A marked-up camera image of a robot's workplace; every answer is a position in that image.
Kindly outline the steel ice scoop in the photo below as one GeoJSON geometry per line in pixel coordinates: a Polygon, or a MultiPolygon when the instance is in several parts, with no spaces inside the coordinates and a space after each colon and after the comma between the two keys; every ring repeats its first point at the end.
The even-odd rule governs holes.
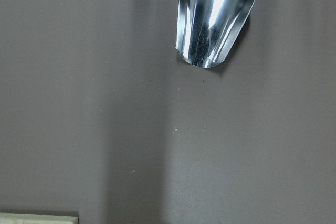
{"type": "Polygon", "coordinates": [[[187,63],[212,68],[225,61],[255,0],[179,0],[176,49],[187,63]]]}

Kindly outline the wooden cutting board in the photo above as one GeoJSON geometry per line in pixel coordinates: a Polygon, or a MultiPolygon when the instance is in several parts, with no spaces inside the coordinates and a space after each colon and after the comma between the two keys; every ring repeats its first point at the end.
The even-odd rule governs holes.
{"type": "Polygon", "coordinates": [[[36,214],[1,213],[1,223],[68,223],[78,224],[79,218],[73,216],[53,216],[36,214]]]}

